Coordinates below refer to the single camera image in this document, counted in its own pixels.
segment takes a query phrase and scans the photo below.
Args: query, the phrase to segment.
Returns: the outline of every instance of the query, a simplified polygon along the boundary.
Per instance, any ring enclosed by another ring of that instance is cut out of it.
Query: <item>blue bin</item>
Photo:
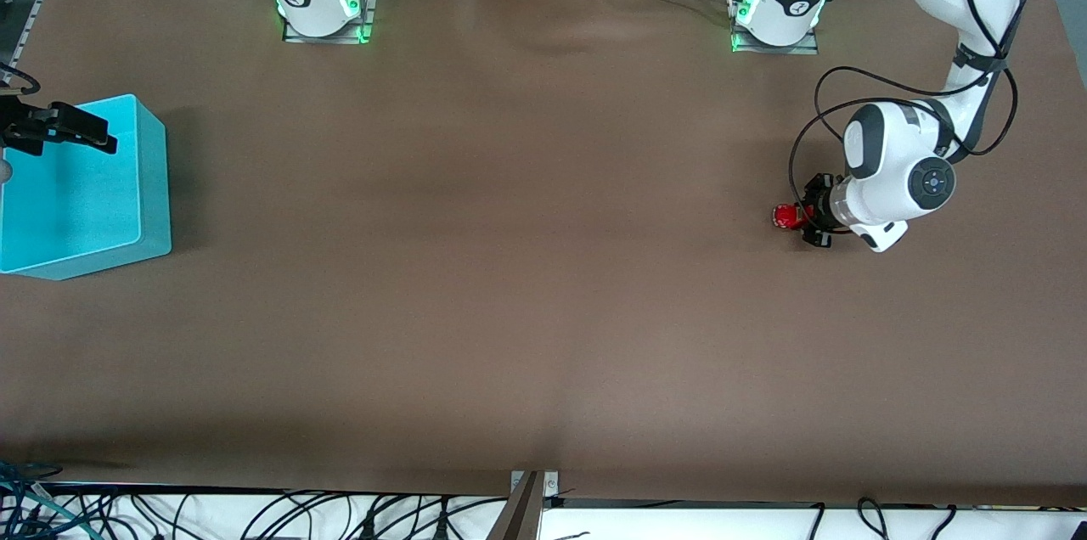
[[[0,185],[0,273],[71,279],[170,253],[166,127],[132,95],[78,108],[110,123],[117,153],[4,150],[13,175]]]

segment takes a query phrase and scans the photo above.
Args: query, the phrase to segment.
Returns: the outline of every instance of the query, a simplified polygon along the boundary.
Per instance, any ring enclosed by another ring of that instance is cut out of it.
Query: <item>teal cable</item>
[[[11,491],[12,493],[15,492],[15,489],[11,485],[9,485],[8,482],[0,482],[0,487],[3,487],[4,489],[7,489],[8,491]],[[67,517],[68,520],[76,520],[76,518],[78,518],[78,517],[76,517],[75,514],[71,513],[70,510],[67,510],[64,506],[61,506],[60,504],[58,504],[58,502],[53,502],[51,500],[46,500],[45,498],[42,498],[41,495],[39,495],[39,494],[37,494],[37,493],[33,492],[33,491],[24,494],[24,498],[27,498],[27,499],[29,499],[33,502],[38,502],[39,504],[41,504],[42,506],[45,506],[47,508],[51,508],[53,512],[58,513],[62,517]],[[77,527],[83,528],[83,530],[87,532],[87,536],[90,536],[91,540],[105,540],[104,538],[102,538],[101,533],[99,533],[99,532],[95,531],[93,529],[91,529],[91,527],[89,525],[87,525],[86,523],[78,524]]]

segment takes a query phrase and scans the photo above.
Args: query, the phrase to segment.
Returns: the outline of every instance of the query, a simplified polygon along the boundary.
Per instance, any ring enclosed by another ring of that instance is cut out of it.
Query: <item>white surface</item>
[[[60,497],[63,503],[66,498]],[[196,495],[189,498],[182,512],[180,524],[203,540],[239,540],[249,520],[274,495]],[[149,502],[167,518],[173,518],[180,495],[150,497]],[[424,503],[435,501],[426,498]],[[454,498],[450,510],[476,501],[477,498]],[[314,540],[337,540],[350,524],[358,525],[365,515],[371,497],[352,497],[352,514],[348,516],[346,499],[329,502],[313,512]],[[409,498],[377,517],[377,529],[392,519],[414,510],[417,499]],[[276,517],[293,506],[287,501],[261,517],[248,537],[255,538]],[[502,502],[486,504],[454,515],[452,520],[466,540],[482,540],[490,525],[498,518]],[[140,540],[150,540],[152,529],[132,507],[127,498],[120,500],[120,513],[133,524]],[[437,507],[421,516],[421,526],[437,515]],[[894,540],[928,540],[936,526],[947,516],[946,511],[886,510],[888,531]],[[544,513],[540,540],[557,540],[588,531],[586,540],[807,540],[814,508],[554,508]],[[874,512],[870,518],[875,520]],[[1037,511],[960,511],[954,520],[940,535],[940,540],[1069,540],[1076,525],[1087,520],[1087,513]],[[411,528],[409,517],[383,536],[401,540]],[[168,526],[159,524],[167,540]],[[118,540],[130,540],[124,529],[116,527]],[[62,535],[65,539],[86,538],[82,532]],[[416,539],[430,540],[434,527],[427,528]],[[308,538],[305,516],[296,517],[277,538]],[[178,539],[191,540],[178,531]],[[852,508],[827,510],[817,539],[873,540],[877,538],[859,520]]]

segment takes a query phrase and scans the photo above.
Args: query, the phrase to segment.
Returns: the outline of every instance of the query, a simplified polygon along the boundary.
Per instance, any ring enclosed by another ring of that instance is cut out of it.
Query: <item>table surface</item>
[[[68,478],[578,495],[1087,498],[1087,110],[1052,0],[1016,126],[886,254],[770,227],[835,64],[938,87],[953,30],[835,0],[819,56],[713,0],[46,0],[39,103],[135,92],[175,250],[0,279],[0,456]],[[826,103],[885,95],[842,76]],[[1007,91],[989,115],[1002,122]],[[800,179],[840,167],[814,133]]]

